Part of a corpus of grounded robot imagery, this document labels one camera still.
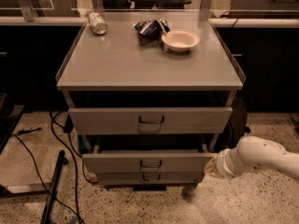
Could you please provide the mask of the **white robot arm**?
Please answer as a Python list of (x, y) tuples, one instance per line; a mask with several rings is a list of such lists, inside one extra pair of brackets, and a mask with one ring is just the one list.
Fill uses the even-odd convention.
[(233, 179), (245, 173), (274, 170), (299, 181), (299, 154), (283, 145), (256, 136), (246, 136), (236, 147), (226, 148), (214, 156), (204, 168), (206, 175)]

